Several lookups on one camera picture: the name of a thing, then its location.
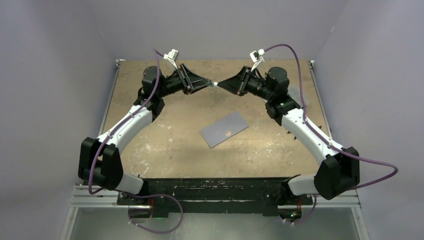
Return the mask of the white green glue stick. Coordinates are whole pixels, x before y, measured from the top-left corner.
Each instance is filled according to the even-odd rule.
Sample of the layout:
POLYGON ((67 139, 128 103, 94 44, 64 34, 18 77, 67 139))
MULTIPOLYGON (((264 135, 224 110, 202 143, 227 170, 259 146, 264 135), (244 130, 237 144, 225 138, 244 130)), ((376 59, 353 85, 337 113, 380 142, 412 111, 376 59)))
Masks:
POLYGON ((213 81, 209 86, 210 87, 217 87, 218 86, 218 82, 213 81))

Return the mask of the grey envelope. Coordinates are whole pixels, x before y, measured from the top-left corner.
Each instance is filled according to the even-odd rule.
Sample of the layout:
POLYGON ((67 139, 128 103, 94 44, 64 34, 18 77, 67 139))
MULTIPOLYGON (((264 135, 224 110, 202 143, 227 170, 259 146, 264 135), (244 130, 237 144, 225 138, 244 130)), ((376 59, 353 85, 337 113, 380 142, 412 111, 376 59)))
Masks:
POLYGON ((212 149, 248 128, 249 125, 238 111, 234 111, 199 132, 212 149))

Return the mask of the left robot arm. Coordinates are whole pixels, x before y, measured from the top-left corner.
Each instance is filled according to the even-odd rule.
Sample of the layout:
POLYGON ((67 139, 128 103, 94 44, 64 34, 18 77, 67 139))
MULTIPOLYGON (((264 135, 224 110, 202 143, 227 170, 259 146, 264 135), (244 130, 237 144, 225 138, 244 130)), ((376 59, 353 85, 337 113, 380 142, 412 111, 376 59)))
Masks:
POLYGON ((164 97, 179 91, 190 95, 217 86, 216 82, 195 74, 184 64, 169 76, 164 76, 160 67, 149 66, 143 71, 141 84, 137 99, 122 119, 98 137, 82 141, 77 171, 78 177, 90 186, 127 192, 138 205, 148 201, 149 191, 143 187, 141 178, 124 172, 121 153, 160 115, 165 106, 164 97))

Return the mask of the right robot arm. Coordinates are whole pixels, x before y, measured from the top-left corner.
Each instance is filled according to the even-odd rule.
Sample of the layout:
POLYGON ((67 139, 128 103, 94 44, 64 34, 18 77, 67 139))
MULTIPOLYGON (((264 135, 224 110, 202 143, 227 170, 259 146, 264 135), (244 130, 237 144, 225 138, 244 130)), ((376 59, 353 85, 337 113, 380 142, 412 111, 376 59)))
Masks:
POLYGON ((266 101, 271 119, 293 134, 312 154, 319 168, 313 175, 296 175, 282 182, 279 201, 294 203, 300 195, 320 195, 326 200, 351 190, 360 183, 359 153, 333 141, 306 115, 288 94, 290 80, 282 67, 271 67, 266 77, 244 66, 240 72, 217 84, 237 96, 253 94, 266 101))

